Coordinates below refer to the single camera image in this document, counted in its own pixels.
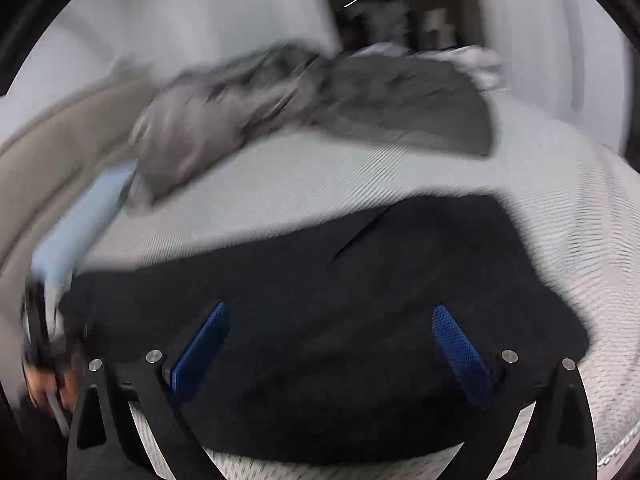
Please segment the left hand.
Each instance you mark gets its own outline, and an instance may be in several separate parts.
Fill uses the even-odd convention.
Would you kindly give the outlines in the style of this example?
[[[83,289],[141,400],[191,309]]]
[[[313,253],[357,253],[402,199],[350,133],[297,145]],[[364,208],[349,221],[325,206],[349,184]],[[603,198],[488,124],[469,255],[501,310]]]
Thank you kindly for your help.
[[[29,399],[38,408],[48,405],[47,394],[58,393],[62,407],[73,411],[77,402],[78,387],[74,370],[68,366],[57,375],[30,364],[23,367]]]

